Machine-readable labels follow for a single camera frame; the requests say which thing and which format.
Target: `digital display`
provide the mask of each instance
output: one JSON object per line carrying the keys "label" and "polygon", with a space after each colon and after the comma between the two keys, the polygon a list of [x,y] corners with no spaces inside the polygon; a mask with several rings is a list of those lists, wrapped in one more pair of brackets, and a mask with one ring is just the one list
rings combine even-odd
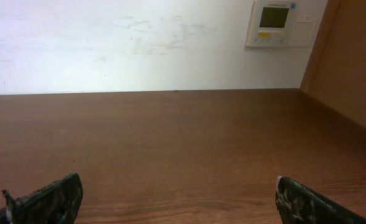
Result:
{"label": "digital display", "polygon": [[289,8],[264,7],[260,27],[285,28]]}

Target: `wooden door frame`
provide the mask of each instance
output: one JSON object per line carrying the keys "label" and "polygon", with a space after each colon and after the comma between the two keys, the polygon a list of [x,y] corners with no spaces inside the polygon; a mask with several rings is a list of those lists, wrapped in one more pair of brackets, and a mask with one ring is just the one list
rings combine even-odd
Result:
{"label": "wooden door frame", "polygon": [[311,83],[314,80],[316,71],[323,56],[325,45],[329,38],[329,33],[331,31],[341,1],[342,0],[328,0],[326,4],[324,15],[321,24],[319,25],[318,34],[314,43],[313,51],[311,52],[306,72],[304,73],[303,80],[301,81],[300,89],[305,93],[309,93],[311,89]]}

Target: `wood grain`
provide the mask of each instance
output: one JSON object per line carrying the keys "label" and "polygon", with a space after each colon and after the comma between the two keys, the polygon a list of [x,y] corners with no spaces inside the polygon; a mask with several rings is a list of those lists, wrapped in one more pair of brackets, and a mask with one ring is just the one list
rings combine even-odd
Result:
{"label": "wood grain", "polygon": [[299,90],[0,96],[0,190],[70,172],[76,223],[281,223],[277,175],[366,217],[366,130]]}
{"label": "wood grain", "polygon": [[331,32],[335,16],[337,14],[337,10],[339,8],[341,0],[328,0],[324,15],[319,25],[317,37],[314,43],[313,51],[311,52],[310,58],[308,60],[306,72],[304,73],[303,80],[301,81],[300,89],[308,93],[311,84],[314,80],[316,75],[319,63],[321,58],[323,57],[325,45],[329,38],[329,34]]}
{"label": "wood grain", "polygon": [[341,2],[308,93],[366,127],[366,0]]}

